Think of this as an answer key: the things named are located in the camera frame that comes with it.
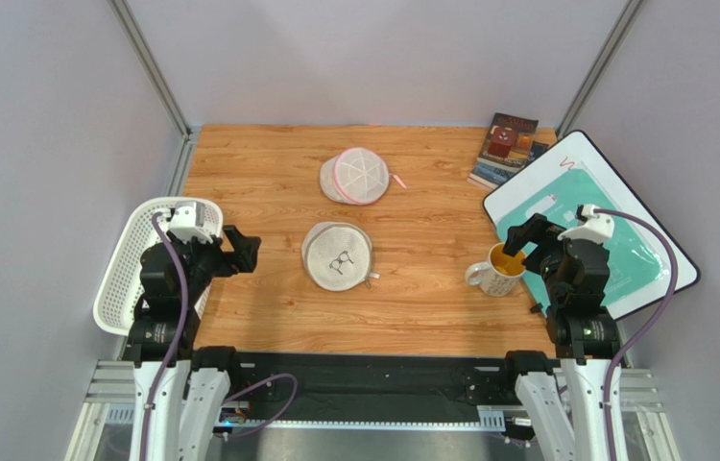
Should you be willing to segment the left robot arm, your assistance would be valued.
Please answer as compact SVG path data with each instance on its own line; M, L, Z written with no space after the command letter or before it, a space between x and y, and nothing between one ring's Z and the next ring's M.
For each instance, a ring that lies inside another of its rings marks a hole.
M233 347L195 348L195 305L214 279L253 272L261 240L234 226L206 240L159 238L140 257L143 293L124 354L135 397L130 458L203 460L240 362Z

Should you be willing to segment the beige mesh laundry bag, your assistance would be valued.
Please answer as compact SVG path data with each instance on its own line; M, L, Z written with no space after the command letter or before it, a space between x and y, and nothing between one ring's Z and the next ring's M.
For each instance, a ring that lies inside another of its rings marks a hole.
M373 244L360 228L343 222L321 222L311 228L301 244L302 265L308 276L330 292L370 285L380 275L374 271Z

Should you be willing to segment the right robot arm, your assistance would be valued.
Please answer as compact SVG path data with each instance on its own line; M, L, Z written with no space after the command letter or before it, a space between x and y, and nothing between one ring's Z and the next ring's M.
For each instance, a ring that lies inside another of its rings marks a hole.
M540 276L550 305L547 331L556 348L569 400L563 402L557 376L542 352L509 352L507 372L516 397L530 417L546 460L626 460L620 408L620 337L604 305L610 278L613 233L607 214L580 216L565 229L541 214L512 226L504 254L518 255L529 243L525 269Z

